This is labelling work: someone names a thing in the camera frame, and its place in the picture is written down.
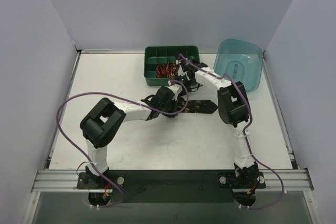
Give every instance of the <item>white platform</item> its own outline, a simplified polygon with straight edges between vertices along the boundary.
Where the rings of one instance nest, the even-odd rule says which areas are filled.
[[[101,91],[139,101],[155,94],[143,77],[143,54],[82,54],[70,96]],[[215,55],[201,55],[213,67]],[[69,137],[87,150],[80,121],[102,98],[80,97],[66,107],[62,127]],[[275,169],[292,169],[285,140],[272,103],[264,73],[259,88],[248,94],[254,122],[249,128],[252,150],[260,161]],[[213,100],[205,87],[190,99]],[[58,134],[49,169],[76,169],[85,157]],[[184,114],[174,119],[160,115],[151,121],[123,123],[108,146],[111,169],[233,169],[234,138],[228,126],[214,114]]]

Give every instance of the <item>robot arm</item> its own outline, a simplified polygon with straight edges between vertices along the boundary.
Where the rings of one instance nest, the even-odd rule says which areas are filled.
[[[176,101],[182,87],[174,84],[170,87],[161,87],[151,100],[145,99],[138,104],[149,105],[152,108],[165,112],[176,109]],[[107,146],[113,140],[121,123],[134,120],[151,120],[159,116],[159,112],[152,111],[144,106],[132,103],[114,103],[108,98],[101,99],[80,123],[83,136],[88,145],[88,155],[96,168],[104,173],[108,169]],[[88,165],[90,172],[99,174]]]
[[[220,78],[206,64],[199,63],[198,65],[203,71],[195,69],[182,60],[176,79],[183,82],[188,90],[196,82],[217,93],[219,116],[224,123],[230,124],[230,130],[237,138],[235,141],[235,164],[241,169],[252,166],[254,161],[242,137],[241,124],[238,127],[239,123],[248,121],[248,111],[244,102],[230,81]],[[247,100],[243,84],[241,82],[236,84]],[[146,98],[139,103],[163,112],[175,112],[176,101],[179,96],[183,95],[185,95],[185,91],[182,90],[182,87],[174,84],[170,87],[160,87],[155,95],[150,96],[151,100]],[[92,163],[102,173],[108,169],[107,145],[113,140],[121,123],[133,120],[147,121],[158,117],[159,114],[159,112],[152,111],[144,106],[132,103],[113,103],[108,98],[101,99],[80,124],[83,135],[87,140],[88,155]],[[99,176],[91,164],[89,164],[88,168],[91,173]]]
[[[230,81],[211,76],[208,74],[209,72],[216,76],[218,75],[209,67],[204,67],[202,69],[205,70],[205,72],[200,70],[195,72],[196,82],[206,86],[214,93],[217,93],[219,116],[224,123],[230,124],[230,132],[232,136],[235,137],[235,164],[240,169],[243,169],[244,167],[249,168],[254,165],[255,161],[251,157],[243,134],[243,128],[246,124],[240,123],[248,121],[246,106]],[[237,86],[247,100],[243,84],[238,82]]]

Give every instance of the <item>bolt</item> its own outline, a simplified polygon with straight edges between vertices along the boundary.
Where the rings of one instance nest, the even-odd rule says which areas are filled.
[[[124,178],[123,177],[119,177],[118,179],[117,179],[117,183],[118,183],[118,185],[122,185],[122,184],[124,184]]]
[[[221,184],[225,184],[225,183],[226,183],[226,177],[224,177],[224,176],[220,177],[220,178],[219,178],[219,182],[220,182]]]

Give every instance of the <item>green bin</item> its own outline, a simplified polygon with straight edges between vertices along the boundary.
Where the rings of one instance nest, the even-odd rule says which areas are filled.
[[[179,54],[183,54],[187,58],[193,57],[196,61],[200,60],[196,46],[147,47],[143,66],[143,75],[147,85],[168,86],[168,81],[173,78],[157,78],[156,67],[158,64],[167,64],[169,61],[176,62]]]

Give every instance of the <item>purple cable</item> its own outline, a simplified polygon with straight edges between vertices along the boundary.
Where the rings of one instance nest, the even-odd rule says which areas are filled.
[[[198,69],[198,70],[200,70],[200,71],[202,71],[202,72],[204,72],[204,73],[208,73],[208,74],[211,75],[212,77],[218,78],[217,75],[215,75],[215,74],[213,74],[213,73],[211,73],[211,72],[207,72],[207,71],[205,71],[204,69],[199,68],[198,66],[196,66],[195,64],[193,64],[191,61],[187,60],[187,59],[183,56],[183,54],[179,54],[178,56],[179,56],[179,57],[178,57],[179,59],[180,59],[180,58],[184,59],[185,61],[187,61],[187,62],[188,62],[191,66],[193,66],[194,68],[196,68],[196,69]],[[274,202],[272,202],[272,203],[270,203],[270,204],[267,204],[267,205],[264,205],[264,206],[260,206],[260,207],[247,207],[247,206],[244,206],[244,205],[241,205],[241,204],[240,204],[240,205],[241,205],[242,207],[244,207],[244,208],[248,208],[248,209],[251,209],[251,210],[258,210],[258,209],[263,209],[263,208],[267,208],[267,207],[273,206],[273,205],[275,205],[276,203],[278,203],[279,201],[281,201],[281,199],[282,199],[283,196],[284,196],[284,193],[285,193],[285,187],[284,187],[284,185],[283,185],[284,182],[282,181],[281,177],[279,176],[279,174],[278,174],[274,169],[272,169],[272,168],[270,168],[269,166],[263,164],[263,163],[262,163],[261,161],[259,161],[259,160],[254,156],[254,154],[252,153],[252,149],[251,149],[250,143],[249,143],[248,138],[247,138],[247,136],[246,136],[246,130],[247,130],[247,128],[252,124],[252,121],[253,121],[251,108],[250,108],[250,106],[249,106],[247,100],[245,99],[244,95],[243,95],[242,92],[239,90],[239,88],[238,88],[236,82],[232,79],[231,76],[229,76],[228,74],[224,73],[223,76],[220,77],[219,79],[223,79],[224,76],[226,76],[226,77],[230,80],[230,82],[232,83],[232,85],[234,86],[234,88],[236,89],[236,91],[238,92],[238,94],[239,94],[240,98],[243,100],[243,103],[245,104],[246,109],[247,109],[247,111],[248,111],[248,114],[249,114],[249,116],[250,116],[250,121],[249,121],[249,122],[247,123],[247,125],[243,128],[243,134],[245,135],[245,141],[246,141],[247,148],[248,148],[248,151],[250,152],[251,157],[252,157],[258,164],[262,165],[262,166],[265,167],[266,169],[268,169],[268,170],[270,170],[271,172],[273,172],[273,173],[279,178],[280,183],[281,183],[281,194],[280,194],[279,198],[278,198],[277,200],[275,200]]]
[[[60,133],[66,138],[66,140],[69,141],[70,144],[72,144],[77,150],[79,150],[89,161],[89,163],[91,164],[92,168],[103,178],[105,179],[108,183],[110,183],[115,189],[117,189],[121,195],[122,195],[122,200],[119,201],[119,202],[115,202],[115,203],[110,203],[110,204],[107,204],[107,205],[104,205],[104,206],[99,206],[99,208],[103,208],[103,207],[110,207],[110,206],[115,206],[115,205],[118,205],[118,204],[121,204],[123,203],[124,201],[124,198],[125,198],[125,194],[124,192],[115,184],[113,183],[108,177],[106,177],[103,173],[101,173],[97,167],[92,163],[92,159],[89,157],[88,154],[86,154],[85,151],[83,151],[77,144],[75,144],[69,137],[68,135],[63,131],[61,125],[60,125],[60,111],[61,109],[64,107],[65,104],[67,104],[69,101],[75,99],[75,98],[78,98],[78,97],[83,97],[83,96],[86,96],[86,95],[92,95],[92,94],[100,94],[100,95],[106,95],[107,97],[113,97],[115,99],[119,99],[121,101],[124,101],[124,102],[129,102],[129,103],[132,103],[132,104],[135,104],[135,105],[138,105],[138,106],[141,106],[141,107],[144,107],[144,108],[147,108],[147,109],[150,109],[150,110],[153,110],[155,112],[159,112],[161,114],[164,114],[164,115],[177,115],[179,114],[180,112],[182,112],[188,105],[188,89],[186,88],[186,86],[180,82],[180,81],[177,81],[177,80],[172,80],[172,82],[176,82],[178,84],[180,84],[182,86],[182,88],[185,90],[186,92],[186,101],[185,101],[185,104],[184,106],[179,110],[179,111],[176,111],[176,112],[164,112],[164,111],[160,111],[160,110],[157,110],[155,108],[152,108],[148,105],[145,105],[145,104],[140,104],[138,102],[134,102],[134,101],[131,101],[131,100],[128,100],[128,99],[125,99],[125,98],[122,98],[122,97],[118,97],[114,94],[109,94],[109,93],[104,93],[104,92],[87,92],[87,93],[81,93],[81,94],[76,94],[74,95],[73,97],[69,97],[67,100],[65,100],[60,106],[59,108],[57,109],[57,112],[56,112],[56,124],[57,124],[57,127],[58,127],[58,130],[60,131]]]

